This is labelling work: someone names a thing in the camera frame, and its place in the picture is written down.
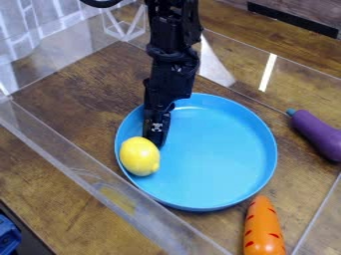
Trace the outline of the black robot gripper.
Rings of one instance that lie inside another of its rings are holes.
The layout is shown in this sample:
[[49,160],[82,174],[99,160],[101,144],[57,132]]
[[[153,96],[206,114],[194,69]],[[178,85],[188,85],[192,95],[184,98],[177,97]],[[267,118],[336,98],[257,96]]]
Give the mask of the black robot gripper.
[[148,46],[153,60],[152,76],[145,79],[145,124],[144,137],[157,147],[166,144],[172,126],[172,103],[188,99],[192,94],[200,57],[193,48],[168,53],[158,47]]

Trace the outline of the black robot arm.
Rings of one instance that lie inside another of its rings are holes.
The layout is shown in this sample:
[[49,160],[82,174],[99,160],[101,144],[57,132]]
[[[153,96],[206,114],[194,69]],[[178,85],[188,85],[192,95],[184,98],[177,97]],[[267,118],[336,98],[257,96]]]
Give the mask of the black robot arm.
[[201,41],[198,0],[146,0],[153,58],[152,76],[145,79],[144,137],[157,147],[168,140],[174,102],[192,95],[200,56],[192,45]]

